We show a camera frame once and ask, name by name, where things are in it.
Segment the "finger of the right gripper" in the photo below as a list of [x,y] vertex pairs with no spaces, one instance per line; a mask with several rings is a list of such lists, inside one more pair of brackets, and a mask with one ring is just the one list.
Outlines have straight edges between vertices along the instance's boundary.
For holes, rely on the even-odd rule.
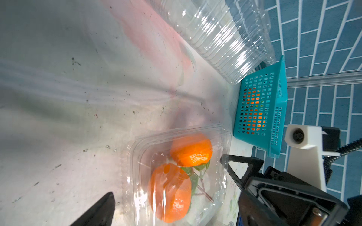
[[260,171],[264,161],[259,158],[223,154],[220,163],[241,191],[251,177],[265,177]]
[[339,226],[348,206],[339,199],[291,175],[269,169],[264,178],[251,177],[245,189],[268,207],[283,226]]

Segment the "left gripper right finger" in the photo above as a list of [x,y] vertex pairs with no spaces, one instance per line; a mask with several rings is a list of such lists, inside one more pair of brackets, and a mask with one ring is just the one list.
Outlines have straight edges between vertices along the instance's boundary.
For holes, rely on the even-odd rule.
[[283,225],[283,221],[276,214],[247,190],[241,192],[238,204],[244,226]]

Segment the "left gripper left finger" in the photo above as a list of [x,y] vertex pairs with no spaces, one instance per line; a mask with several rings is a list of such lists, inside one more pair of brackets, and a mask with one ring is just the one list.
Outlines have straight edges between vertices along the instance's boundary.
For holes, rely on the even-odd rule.
[[71,226],[111,226],[116,202],[112,192],[106,193]]

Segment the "teal plastic basket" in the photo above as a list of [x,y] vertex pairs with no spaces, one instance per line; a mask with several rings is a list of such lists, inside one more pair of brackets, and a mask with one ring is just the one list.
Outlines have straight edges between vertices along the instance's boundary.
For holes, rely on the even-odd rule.
[[288,87],[285,57],[241,81],[233,135],[279,158],[283,141]]

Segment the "clear clamshell container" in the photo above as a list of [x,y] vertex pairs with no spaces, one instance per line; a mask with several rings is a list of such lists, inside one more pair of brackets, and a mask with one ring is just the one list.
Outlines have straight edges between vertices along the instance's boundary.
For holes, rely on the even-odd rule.
[[228,83],[276,61],[264,1],[148,1]]
[[227,187],[232,136],[220,124],[138,137],[123,162],[128,226],[205,226]]

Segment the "clear clamshell container back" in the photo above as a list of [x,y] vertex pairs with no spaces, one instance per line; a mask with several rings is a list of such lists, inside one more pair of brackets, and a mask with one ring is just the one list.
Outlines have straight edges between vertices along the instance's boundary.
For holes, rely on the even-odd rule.
[[264,1],[148,1],[228,83],[276,61]]

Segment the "orange middle container upper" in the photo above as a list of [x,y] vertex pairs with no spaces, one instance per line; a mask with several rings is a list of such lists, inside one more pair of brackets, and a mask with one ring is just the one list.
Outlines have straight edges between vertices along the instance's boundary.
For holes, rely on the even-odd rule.
[[195,167],[211,160],[213,147],[210,139],[199,133],[174,140],[170,155],[181,167]]

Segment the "orange container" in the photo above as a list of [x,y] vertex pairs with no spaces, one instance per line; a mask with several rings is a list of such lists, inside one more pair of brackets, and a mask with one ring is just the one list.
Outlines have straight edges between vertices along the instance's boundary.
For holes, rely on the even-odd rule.
[[170,155],[181,167],[195,167],[211,160],[213,147],[210,139],[199,133],[174,140]]
[[149,182],[149,202],[156,217],[173,223],[186,216],[191,205],[189,175],[175,164],[157,167]]

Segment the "orange middle container lower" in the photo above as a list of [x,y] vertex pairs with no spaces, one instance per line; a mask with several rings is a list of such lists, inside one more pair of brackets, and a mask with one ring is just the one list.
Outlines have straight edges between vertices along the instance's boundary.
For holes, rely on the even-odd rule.
[[157,167],[149,182],[149,202],[156,217],[173,223],[186,216],[191,205],[189,175],[175,164]]

